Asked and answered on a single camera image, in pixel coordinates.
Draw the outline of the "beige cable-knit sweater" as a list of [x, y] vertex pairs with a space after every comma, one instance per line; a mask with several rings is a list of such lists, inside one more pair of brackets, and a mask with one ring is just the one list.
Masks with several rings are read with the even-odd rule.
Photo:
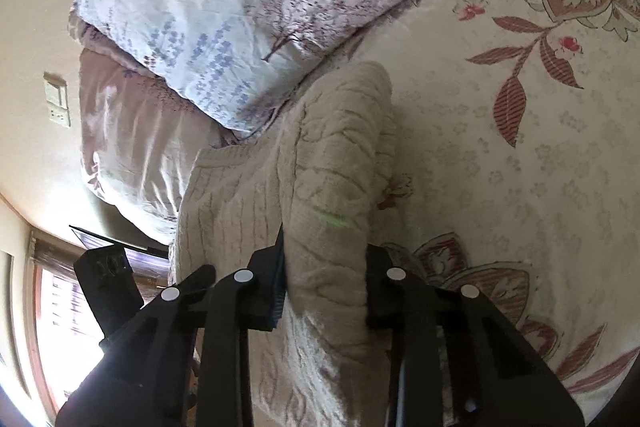
[[258, 140], [198, 154], [172, 275], [226, 275], [283, 239], [283, 317], [250, 335], [256, 407], [282, 426], [377, 426], [384, 353], [367, 330], [366, 250], [395, 153], [392, 85], [365, 62], [315, 82]]

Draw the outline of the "floral bedspread with red flowers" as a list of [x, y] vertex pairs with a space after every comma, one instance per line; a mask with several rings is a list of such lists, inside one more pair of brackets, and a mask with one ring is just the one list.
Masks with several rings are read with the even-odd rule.
[[474, 284], [593, 425], [639, 358], [639, 0], [406, 0], [326, 61], [393, 83], [375, 242]]

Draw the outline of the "window with wooden frame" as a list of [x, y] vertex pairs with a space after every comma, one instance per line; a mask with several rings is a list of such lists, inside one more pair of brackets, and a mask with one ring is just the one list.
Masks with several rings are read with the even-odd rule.
[[145, 301], [167, 284], [168, 248], [152, 239], [140, 245], [71, 228], [76, 242], [62, 241], [35, 230], [27, 255], [27, 340], [29, 362], [39, 398], [48, 418], [102, 358], [100, 326], [89, 309], [74, 272], [74, 262], [85, 251], [111, 245], [124, 248], [134, 279]]

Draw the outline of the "white wall power socket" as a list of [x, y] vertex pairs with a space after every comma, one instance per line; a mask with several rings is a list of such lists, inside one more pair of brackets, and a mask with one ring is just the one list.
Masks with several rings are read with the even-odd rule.
[[69, 128], [70, 108], [68, 107], [66, 81], [59, 75], [52, 74], [52, 72], [44, 72], [43, 87], [50, 121]]

